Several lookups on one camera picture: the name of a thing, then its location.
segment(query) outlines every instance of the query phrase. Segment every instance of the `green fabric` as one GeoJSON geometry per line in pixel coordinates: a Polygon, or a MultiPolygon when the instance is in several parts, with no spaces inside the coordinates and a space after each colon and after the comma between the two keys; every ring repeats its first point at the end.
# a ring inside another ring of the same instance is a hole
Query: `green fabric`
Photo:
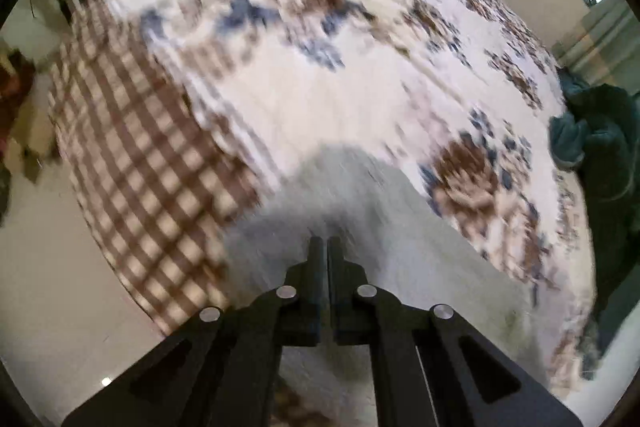
{"type": "Polygon", "coordinates": [[[640,23],[625,0],[602,0],[552,47],[558,64],[591,86],[640,90],[640,23]]]}
{"type": "Polygon", "coordinates": [[[602,332],[598,347],[605,350],[626,317],[629,302],[640,299],[640,292],[627,294],[626,299],[610,299],[640,253],[635,224],[640,212],[639,112],[633,97],[622,88],[587,87],[567,70],[560,70],[559,76],[569,114],[552,120],[550,149],[553,158],[561,160],[559,168],[574,162],[582,182],[596,267],[592,320],[602,332]],[[576,162],[580,153],[582,161],[576,162]]]}
{"type": "Polygon", "coordinates": [[[551,156],[560,169],[572,171],[580,166],[584,160],[584,142],[590,132],[589,124],[585,120],[576,122],[570,112],[551,119],[551,156]]]}

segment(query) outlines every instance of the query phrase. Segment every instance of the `floral pattern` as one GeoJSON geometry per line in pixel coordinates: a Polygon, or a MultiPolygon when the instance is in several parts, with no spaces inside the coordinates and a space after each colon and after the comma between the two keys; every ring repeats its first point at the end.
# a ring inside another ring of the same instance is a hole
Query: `floral pattern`
{"type": "Polygon", "coordinates": [[[594,292],[584,203],[548,152],[555,62],[501,0],[107,1],[139,19],[200,124],[225,119],[264,193],[326,142],[402,169],[530,292],[556,335],[541,344],[553,389],[575,386],[594,292]]]}
{"type": "Polygon", "coordinates": [[[543,262],[552,247],[539,228],[537,207],[527,196],[531,146],[524,136],[514,135],[508,122],[498,140],[482,110],[471,111],[470,123],[475,136],[460,132],[429,166],[420,167],[429,204],[454,222],[482,258],[530,283],[535,306],[539,283],[557,286],[543,262]]]}

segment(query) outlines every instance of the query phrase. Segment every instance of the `checkered fabric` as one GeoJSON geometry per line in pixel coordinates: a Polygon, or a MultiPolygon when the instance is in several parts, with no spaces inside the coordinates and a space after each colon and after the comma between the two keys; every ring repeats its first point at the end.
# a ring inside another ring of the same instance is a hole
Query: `checkered fabric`
{"type": "Polygon", "coordinates": [[[60,153],[108,263],[169,334],[226,305],[220,230],[257,203],[256,178],[228,150],[232,137],[222,150],[197,125],[136,23],[89,0],[72,28],[50,68],[60,153]]]}

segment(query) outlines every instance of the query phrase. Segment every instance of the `clothing pile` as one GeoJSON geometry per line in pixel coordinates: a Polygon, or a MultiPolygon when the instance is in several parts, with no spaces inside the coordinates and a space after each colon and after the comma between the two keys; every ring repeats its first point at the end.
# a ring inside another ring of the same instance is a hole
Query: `clothing pile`
{"type": "Polygon", "coordinates": [[[22,102],[33,85],[35,68],[20,52],[3,57],[0,64],[0,225],[9,206],[11,174],[4,165],[9,133],[22,102]]]}
{"type": "Polygon", "coordinates": [[[551,119],[550,148],[558,168],[576,171],[584,189],[598,295],[591,320],[604,352],[640,299],[639,285],[623,284],[640,247],[639,112],[620,87],[590,87],[568,70],[558,74],[568,111],[551,119]]]}

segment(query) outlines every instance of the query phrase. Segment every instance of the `brown fabric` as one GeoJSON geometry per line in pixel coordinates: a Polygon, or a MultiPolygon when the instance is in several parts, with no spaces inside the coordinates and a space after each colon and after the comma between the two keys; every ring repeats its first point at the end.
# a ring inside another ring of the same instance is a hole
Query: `brown fabric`
{"type": "Polygon", "coordinates": [[[90,0],[72,27],[50,70],[60,153],[108,263],[170,333],[225,306],[223,256],[206,250],[222,251],[221,227],[257,202],[255,178],[197,125],[136,25],[90,0]]]}
{"type": "Polygon", "coordinates": [[[312,411],[304,405],[302,399],[290,388],[282,378],[276,380],[273,391],[273,427],[330,427],[331,420],[312,411]]]}
{"type": "Polygon", "coordinates": [[[11,127],[20,106],[33,86],[35,68],[20,52],[8,57],[15,74],[0,66],[0,161],[4,157],[11,127]]]}
{"type": "Polygon", "coordinates": [[[467,239],[473,229],[485,230],[496,215],[498,176],[484,150],[465,136],[449,144],[433,169],[438,176],[433,198],[441,213],[456,216],[467,239]]]}

